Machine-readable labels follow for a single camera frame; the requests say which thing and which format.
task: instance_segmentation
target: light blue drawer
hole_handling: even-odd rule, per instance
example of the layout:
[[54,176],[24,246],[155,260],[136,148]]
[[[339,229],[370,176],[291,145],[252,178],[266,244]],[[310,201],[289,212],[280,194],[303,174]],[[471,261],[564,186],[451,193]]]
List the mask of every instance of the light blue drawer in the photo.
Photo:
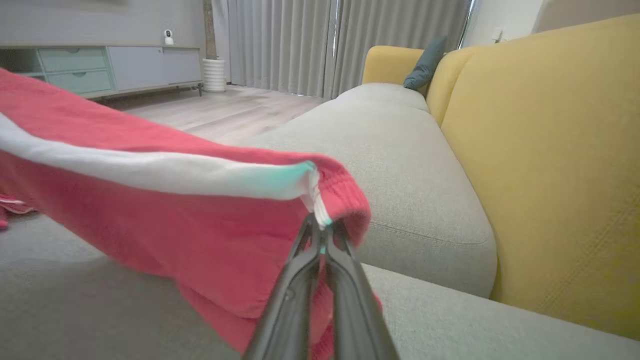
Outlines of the light blue drawer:
[[101,69],[107,67],[101,47],[39,49],[47,72]]
[[49,82],[76,94],[111,90],[106,70],[49,75]]

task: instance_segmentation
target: sofa seat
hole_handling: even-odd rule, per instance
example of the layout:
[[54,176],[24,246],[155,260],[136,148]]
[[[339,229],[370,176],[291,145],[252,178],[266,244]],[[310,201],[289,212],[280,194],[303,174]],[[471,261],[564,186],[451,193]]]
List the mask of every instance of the sofa seat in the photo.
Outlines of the sofa seat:
[[[637,359],[640,343],[364,265],[401,359]],[[174,283],[44,215],[0,233],[0,359],[237,360]]]
[[[413,106],[419,101],[423,109]],[[339,160],[371,205],[360,261],[489,297],[497,262],[492,229],[418,92],[361,85],[242,145]]]
[[402,85],[367,83],[356,86],[338,96],[339,101],[365,100],[415,108],[429,112],[427,101],[419,92]]

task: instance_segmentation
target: security camera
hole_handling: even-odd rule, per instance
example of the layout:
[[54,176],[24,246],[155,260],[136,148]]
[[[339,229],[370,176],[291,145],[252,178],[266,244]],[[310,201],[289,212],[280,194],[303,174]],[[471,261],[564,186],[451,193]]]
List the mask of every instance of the security camera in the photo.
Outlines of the security camera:
[[173,45],[173,31],[167,29],[163,31],[164,33],[164,43],[167,45]]

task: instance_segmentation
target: gray curtain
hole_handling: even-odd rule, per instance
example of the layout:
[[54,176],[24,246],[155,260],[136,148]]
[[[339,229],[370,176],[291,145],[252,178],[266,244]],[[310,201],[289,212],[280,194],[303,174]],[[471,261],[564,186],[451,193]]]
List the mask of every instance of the gray curtain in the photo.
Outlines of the gray curtain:
[[323,96],[331,7],[332,0],[228,0],[231,82]]
[[458,47],[471,0],[227,0],[231,82],[327,99],[375,45]]
[[424,49],[447,35],[446,50],[457,49],[470,5],[471,0],[340,0],[335,68],[324,97],[334,99],[362,82],[372,46]]
[[219,59],[225,60],[225,81],[231,81],[229,5],[227,0],[211,0],[211,7],[213,9],[213,28],[216,35],[216,52]]

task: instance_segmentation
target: throw pillow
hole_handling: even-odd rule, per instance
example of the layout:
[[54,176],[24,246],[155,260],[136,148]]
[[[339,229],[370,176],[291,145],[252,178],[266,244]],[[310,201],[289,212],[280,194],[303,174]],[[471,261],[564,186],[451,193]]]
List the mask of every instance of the throw pillow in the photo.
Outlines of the throw pillow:
[[418,90],[431,82],[433,74],[436,72],[436,67],[444,55],[446,43],[447,37],[441,36],[429,44],[418,59],[411,74],[404,79],[405,88]]

